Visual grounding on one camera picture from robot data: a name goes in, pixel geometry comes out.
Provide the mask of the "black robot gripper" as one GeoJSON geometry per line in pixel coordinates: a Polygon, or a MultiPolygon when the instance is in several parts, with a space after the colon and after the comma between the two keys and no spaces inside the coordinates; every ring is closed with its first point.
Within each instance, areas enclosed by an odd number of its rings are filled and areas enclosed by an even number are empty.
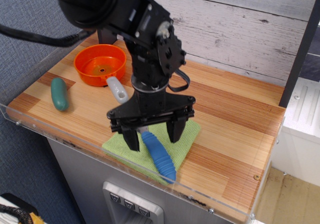
{"type": "Polygon", "coordinates": [[[164,90],[155,93],[134,91],[129,101],[110,110],[107,117],[111,131],[122,133],[128,147],[139,152],[138,127],[166,123],[169,139],[175,143],[181,138],[187,120],[194,116],[195,101],[193,96],[164,90]]]}

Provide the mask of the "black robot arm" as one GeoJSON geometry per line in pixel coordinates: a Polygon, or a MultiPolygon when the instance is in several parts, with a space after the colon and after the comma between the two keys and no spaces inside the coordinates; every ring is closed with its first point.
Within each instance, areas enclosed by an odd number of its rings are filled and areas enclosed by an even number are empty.
{"type": "Polygon", "coordinates": [[[177,142],[194,115],[195,98],[169,88],[173,74],[184,77],[185,51],[174,33],[170,13],[154,0],[58,0],[67,20],[82,29],[107,29],[124,38],[132,58],[128,102],[109,111],[112,131],[138,151],[137,128],[166,123],[169,139],[177,142]]]}

